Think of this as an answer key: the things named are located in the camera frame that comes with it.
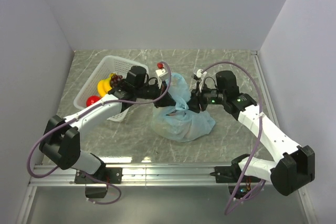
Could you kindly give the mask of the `light blue plastic bag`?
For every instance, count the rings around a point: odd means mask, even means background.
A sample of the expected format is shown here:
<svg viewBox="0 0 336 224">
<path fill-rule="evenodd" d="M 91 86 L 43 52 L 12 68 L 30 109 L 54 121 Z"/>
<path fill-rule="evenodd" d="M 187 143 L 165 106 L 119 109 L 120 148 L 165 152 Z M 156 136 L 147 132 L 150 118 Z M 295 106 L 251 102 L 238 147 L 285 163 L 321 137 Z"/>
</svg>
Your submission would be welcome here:
<svg viewBox="0 0 336 224">
<path fill-rule="evenodd" d="M 172 81 L 169 94 L 176 104 L 154 108 L 151 129 L 161 137 L 180 143 L 209 134 L 215 126 L 215 120 L 206 111 L 195 113 L 189 110 L 187 102 L 191 99 L 191 92 L 182 75 L 173 73 Z"/>
</svg>

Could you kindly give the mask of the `dark purple fake grapes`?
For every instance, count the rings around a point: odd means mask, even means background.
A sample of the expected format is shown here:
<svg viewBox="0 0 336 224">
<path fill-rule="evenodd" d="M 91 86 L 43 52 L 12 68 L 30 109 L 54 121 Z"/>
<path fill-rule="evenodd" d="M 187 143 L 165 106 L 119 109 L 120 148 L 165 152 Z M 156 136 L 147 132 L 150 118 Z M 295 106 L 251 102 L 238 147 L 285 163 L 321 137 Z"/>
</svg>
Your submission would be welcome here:
<svg viewBox="0 0 336 224">
<path fill-rule="evenodd" d="M 123 79 L 122 75 L 113 74 L 110 79 L 110 87 L 114 88 L 120 83 L 122 79 Z"/>
</svg>

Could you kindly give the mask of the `yellow banana bunch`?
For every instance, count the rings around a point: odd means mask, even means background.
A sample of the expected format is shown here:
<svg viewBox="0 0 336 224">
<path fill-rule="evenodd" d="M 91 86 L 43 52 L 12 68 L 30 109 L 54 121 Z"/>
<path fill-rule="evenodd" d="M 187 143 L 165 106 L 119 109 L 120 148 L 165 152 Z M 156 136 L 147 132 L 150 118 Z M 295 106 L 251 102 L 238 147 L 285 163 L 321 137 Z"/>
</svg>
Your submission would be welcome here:
<svg viewBox="0 0 336 224">
<path fill-rule="evenodd" d="M 97 91 L 100 97 L 104 97 L 111 89 L 110 87 L 110 79 L 111 76 L 116 73 L 111 73 L 108 78 L 100 80 L 97 84 Z"/>
</svg>

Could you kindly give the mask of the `white plastic basket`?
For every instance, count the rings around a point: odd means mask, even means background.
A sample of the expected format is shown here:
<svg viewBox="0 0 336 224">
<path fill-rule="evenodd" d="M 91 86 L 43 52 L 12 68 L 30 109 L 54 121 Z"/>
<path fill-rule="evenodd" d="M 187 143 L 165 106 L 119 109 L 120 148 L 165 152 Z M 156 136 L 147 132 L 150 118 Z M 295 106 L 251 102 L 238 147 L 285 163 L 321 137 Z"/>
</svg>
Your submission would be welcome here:
<svg viewBox="0 0 336 224">
<path fill-rule="evenodd" d="M 108 94 L 118 82 L 127 77 L 128 71 L 133 66 L 141 66 L 146 71 L 149 70 L 146 65 L 133 60 L 118 56 L 105 56 L 75 97 L 74 106 L 83 110 L 91 101 L 95 101 L 96 97 L 101 98 Z"/>
</svg>

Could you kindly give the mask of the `red fake apple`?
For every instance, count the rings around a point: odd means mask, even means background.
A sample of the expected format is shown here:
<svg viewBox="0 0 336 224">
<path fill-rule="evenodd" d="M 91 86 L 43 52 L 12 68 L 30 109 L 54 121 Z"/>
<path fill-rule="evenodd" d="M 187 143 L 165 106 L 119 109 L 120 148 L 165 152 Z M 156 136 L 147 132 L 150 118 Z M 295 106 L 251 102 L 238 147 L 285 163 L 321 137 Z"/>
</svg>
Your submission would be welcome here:
<svg viewBox="0 0 336 224">
<path fill-rule="evenodd" d="M 98 102 L 101 98 L 97 95 L 92 95 L 86 100 L 86 107 L 93 105 L 94 103 Z"/>
</svg>

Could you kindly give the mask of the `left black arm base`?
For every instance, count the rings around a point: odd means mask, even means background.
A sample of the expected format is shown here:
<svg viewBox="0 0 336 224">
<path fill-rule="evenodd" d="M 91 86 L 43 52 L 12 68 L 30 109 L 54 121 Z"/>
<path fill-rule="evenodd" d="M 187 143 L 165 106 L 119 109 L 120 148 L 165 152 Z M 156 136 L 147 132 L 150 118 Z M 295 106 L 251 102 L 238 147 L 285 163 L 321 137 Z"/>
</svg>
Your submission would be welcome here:
<svg viewBox="0 0 336 224">
<path fill-rule="evenodd" d="M 109 187 L 117 190 L 117 197 L 112 203 L 121 198 L 121 190 L 117 184 L 122 182 L 123 168 L 121 167 L 104 167 L 93 175 L 83 171 L 77 171 L 74 183 L 76 185 L 85 185 L 85 196 L 89 201 L 94 202 L 96 199 L 104 199 L 107 196 Z"/>
</svg>

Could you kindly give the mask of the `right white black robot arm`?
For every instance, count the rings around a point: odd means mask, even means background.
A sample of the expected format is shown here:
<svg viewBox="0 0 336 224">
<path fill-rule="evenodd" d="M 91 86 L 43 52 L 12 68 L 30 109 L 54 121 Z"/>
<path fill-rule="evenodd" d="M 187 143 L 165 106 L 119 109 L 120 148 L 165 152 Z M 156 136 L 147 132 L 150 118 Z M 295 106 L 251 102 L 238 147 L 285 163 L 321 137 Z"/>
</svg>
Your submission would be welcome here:
<svg viewBox="0 0 336 224">
<path fill-rule="evenodd" d="M 193 75 L 196 88 L 192 90 L 188 106 L 193 112 L 204 112 L 208 105 L 222 105 L 236 121 L 247 127 L 271 154 L 267 161 L 241 155 L 232 160 L 230 167 L 216 167 L 212 173 L 217 183 L 271 182 L 282 195 L 292 192 L 314 181 L 315 153 L 306 145 L 301 146 L 277 127 L 248 94 L 241 93 L 232 71 L 220 71 L 214 78 L 215 87 L 209 88 L 206 72 L 198 70 Z"/>
</svg>

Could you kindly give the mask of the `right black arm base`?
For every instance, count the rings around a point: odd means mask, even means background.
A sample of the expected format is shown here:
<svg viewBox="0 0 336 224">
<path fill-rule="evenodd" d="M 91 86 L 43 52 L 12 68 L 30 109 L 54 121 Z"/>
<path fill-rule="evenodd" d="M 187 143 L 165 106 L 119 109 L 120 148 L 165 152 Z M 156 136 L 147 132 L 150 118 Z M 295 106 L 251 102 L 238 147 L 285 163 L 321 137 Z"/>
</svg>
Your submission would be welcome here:
<svg viewBox="0 0 336 224">
<path fill-rule="evenodd" d="M 229 166 L 216 166 L 214 167 L 214 172 L 211 173 L 211 176 L 215 177 L 215 182 L 220 183 L 227 183 L 227 184 L 234 184 L 228 186 L 229 193 L 232 195 L 234 192 L 234 188 L 240 174 L 236 174 L 233 167 Z M 242 181 L 239 184 L 239 187 L 234 195 L 234 199 L 241 199 L 243 198 L 248 192 L 251 191 L 251 178 L 248 176 L 244 176 Z"/>
</svg>

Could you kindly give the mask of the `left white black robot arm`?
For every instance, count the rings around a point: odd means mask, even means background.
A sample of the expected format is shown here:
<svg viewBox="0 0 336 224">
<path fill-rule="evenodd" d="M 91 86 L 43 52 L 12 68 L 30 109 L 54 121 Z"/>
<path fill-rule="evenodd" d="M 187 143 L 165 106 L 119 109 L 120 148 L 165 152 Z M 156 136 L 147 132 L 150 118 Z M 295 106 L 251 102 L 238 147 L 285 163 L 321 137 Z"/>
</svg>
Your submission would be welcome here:
<svg viewBox="0 0 336 224">
<path fill-rule="evenodd" d="M 133 66 L 125 78 L 93 105 L 65 118 L 54 116 L 47 124 L 39 150 L 58 168 L 80 170 L 87 173 L 93 183 L 102 182 L 106 176 L 104 162 L 92 153 L 82 151 L 81 139 L 102 121 L 137 104 L 138 99 L 145 100 L 146 104 L 171 105 L 173 99 L 168 93 L 171 70 L 164 61 L 158 65 L 154 84 L 149 83 L 145 68 Z"/>
</svg>

